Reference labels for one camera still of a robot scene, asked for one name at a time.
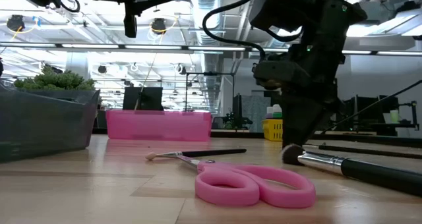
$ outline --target scissors blade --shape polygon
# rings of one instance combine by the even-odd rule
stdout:
[[[198,164],[200,163],[200,160],[192,159],[190,157],[185,157],[183,155],[178,155],[177,158],[184,161],[186,164],[188,164],[189,166],[191,166],[195,169],[196,169],[196,167],[198,167]]]

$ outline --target gray plastic bin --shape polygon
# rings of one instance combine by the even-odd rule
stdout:
[[[24,91],[0,84],[0,162],[89,146],[99,95]]]

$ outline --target pink scissors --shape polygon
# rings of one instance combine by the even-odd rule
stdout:
[[[316,200],[314,184],[292,171],[258,165],[218,163],[213,160],[200,161],[182,155],[178,158],[198,171],[196,195],[212,204],[250,206],[262,200],[279,208],[308,208]],[[265,180],[288,184],[296,190],[270,186]]]

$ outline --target pink container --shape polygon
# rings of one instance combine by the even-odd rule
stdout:
[[[109,110],[111,139],[206,142],[210,139],[210,113]]]

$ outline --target makeup brush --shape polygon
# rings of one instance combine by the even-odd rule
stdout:
[[[300,148],[296,145],[285,147],[282,154],[283,161],[289,164],[299,163],[422,197],[422,174],[332,155],[313,152],[297,154]]]
[[[169,152],[164,154],[149,153],[145,156],[147,160],[152,161],[156,157],[177,158],[179,155],[186,157],[202,157],[209,155],[227,155],[227,154],[240,154],[245,153],[246,149],[228,149],[228,150],[205,150],[205,151],[190,151],[190,152]]]
[[[343,147],[337,147],[337,146],[327,146],[325,143],[323,143],[322,145],[305,144],[303,146],[305,148],[314,148],[314,149],[323,150],[323,151],[350,152],[350,153],[356,153],[356,154],[383,155],[383,156],[389,156],[389,157],[422,159],[422,155],[419,155],[419,154],[403,154],[400,152],[375,151],[375,150],[360,149],[360,148],[343,148]]]

